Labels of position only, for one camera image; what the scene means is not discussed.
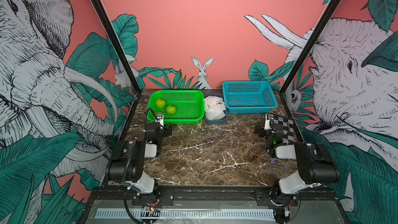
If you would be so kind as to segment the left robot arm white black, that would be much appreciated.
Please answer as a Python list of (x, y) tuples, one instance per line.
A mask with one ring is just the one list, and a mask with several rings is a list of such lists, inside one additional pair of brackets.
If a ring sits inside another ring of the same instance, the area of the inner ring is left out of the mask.
[(138, 194), (155, 194), (157, 181), (144, 172), (146, 158), (158, 157), (162, 139), (172, 135), (172, 125), (146, 124), (144, 138), (125, 141), (116, 146), (106, 167), (106, 178)]

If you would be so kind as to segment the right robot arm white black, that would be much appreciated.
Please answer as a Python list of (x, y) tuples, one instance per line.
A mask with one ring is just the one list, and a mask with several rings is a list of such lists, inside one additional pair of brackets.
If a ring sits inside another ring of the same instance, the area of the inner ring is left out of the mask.
[(276, 197), (295, 195), (340, 179), (337, 165), (326, 146), (294, 141), (292, 125), (292, 120), (272, 116), (266, 116), (263, 124), (255, 125), (255, 135), (265, 138), (265, 152), (273, 160), (295, 160), (297, 164), (295, 172), (274, 182), (272, 194)]

